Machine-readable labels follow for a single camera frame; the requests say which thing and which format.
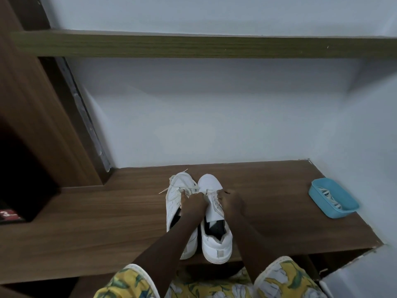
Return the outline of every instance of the white wall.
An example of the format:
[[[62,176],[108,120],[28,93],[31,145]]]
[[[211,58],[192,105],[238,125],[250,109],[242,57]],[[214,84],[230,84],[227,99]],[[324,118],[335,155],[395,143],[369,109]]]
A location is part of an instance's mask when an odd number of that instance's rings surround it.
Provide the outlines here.
[[[360,61],[68,59],[115,167],[310,157]]]
[[[314,164],[352,193],[360,215],[389,244],[325,278],[335,297],[394,297],[397,291],[396,92],[397,63],[369,63],[317,140]]]
[[[397,35],[397,0],[42,0],[56,28],[267,36]]]

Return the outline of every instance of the yellow floral shorts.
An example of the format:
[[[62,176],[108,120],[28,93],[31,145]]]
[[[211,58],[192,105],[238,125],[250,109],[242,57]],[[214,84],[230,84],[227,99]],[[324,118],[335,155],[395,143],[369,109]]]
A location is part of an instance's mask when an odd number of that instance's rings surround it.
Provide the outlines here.
[[[135,264],[118,271],[94,298],[159,298],[150,276]],[[167,298],[180,297],[303,297],[327,298],[313,280],[290,257],[271,263],[252,284],[245,268],[227,280],[213,282],[181,282],[174,280]]]

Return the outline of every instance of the blue plastic tray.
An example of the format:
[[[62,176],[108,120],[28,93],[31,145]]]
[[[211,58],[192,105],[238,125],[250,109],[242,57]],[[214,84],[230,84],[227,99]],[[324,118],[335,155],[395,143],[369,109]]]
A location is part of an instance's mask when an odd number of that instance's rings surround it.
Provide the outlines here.
[[[330,191],[334,199],[342,206],[343,210],[336,208],[318,189],[318,187],[326,188]],[[326,216],[337,219],[349,215],[357,211],[360,205],[356,202],[353,197],[348,194],[338,183],[329,178],[316,179],[312,182],[312,186],[309,189],[309,195],[325,213]]]

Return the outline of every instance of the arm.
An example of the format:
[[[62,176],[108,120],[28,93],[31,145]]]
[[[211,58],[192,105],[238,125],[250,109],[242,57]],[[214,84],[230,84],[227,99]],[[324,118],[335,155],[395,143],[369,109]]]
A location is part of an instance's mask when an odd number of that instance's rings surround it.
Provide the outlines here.
[[[245,268],[254,282],[277,257],[268,249],[268,243],[243,216],[244,201],[235,190],[218,190],[225,220],[237,242]]]
[[[208,206],[202,193],[192,194],[187,199],[183,192],[181,204],[179,221],[133,261],[149,274],[160,297],[166,295],[175,277],[182,252],[191,234],[204,218]]]

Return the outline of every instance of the white sneaker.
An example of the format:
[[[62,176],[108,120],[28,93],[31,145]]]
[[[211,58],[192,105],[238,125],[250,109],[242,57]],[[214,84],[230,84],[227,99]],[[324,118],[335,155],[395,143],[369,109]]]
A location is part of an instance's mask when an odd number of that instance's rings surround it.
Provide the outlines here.
[[[233,239],[216,193],[222,189],[222,185],[213,175],[205,174],[198,181],[198,186],[199,191],[207,195],[210,201],[200,224],[202,252],[209,262],[222,264],[230,259]]]
[[[170,177],[170,186],[163,190],[167,191],[166,195],[166,209],[167,209],[167,232],[172,228],[173,225],[180,219],[181,209],[181,192],[185,190],[186,196],[189,197],[193,193],[199,191],[197,183],[192,177],[186,172],[180,172]],[[185,250],[182,253],[181,260],[186,260],[192,257],[197,250],[197,228],[193,231],[190,236],[189,242],[187,243]]]

